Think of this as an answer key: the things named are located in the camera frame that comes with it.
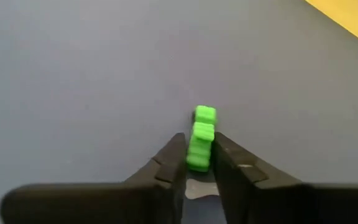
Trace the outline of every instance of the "green stacked blocks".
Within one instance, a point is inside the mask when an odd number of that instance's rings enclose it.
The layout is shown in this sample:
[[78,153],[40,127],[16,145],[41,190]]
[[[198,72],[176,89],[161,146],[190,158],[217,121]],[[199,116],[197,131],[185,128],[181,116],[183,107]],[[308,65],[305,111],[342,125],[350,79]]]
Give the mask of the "green stacked blocks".
[[190,170],[207,172],[211,145],[215,136],[216,109],[199,105],[195,109],[195,123],[186,158]]

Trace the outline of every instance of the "yellow surface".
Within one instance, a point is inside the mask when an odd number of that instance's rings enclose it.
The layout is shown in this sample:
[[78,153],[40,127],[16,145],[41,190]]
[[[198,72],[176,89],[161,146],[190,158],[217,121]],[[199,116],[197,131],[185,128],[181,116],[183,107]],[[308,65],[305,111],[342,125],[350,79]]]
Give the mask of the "yellow surface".
[[358,0],[306,0],[358,37]]

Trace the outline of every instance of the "gray surface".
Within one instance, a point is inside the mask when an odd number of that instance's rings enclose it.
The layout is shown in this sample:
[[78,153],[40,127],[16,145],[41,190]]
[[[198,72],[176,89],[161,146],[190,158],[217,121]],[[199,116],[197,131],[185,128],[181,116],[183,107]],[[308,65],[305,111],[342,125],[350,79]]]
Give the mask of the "gray surface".
[[358,182],[358,39],[302,0],[0,0],[0,196],[123,180],[198,103],[299,179]]

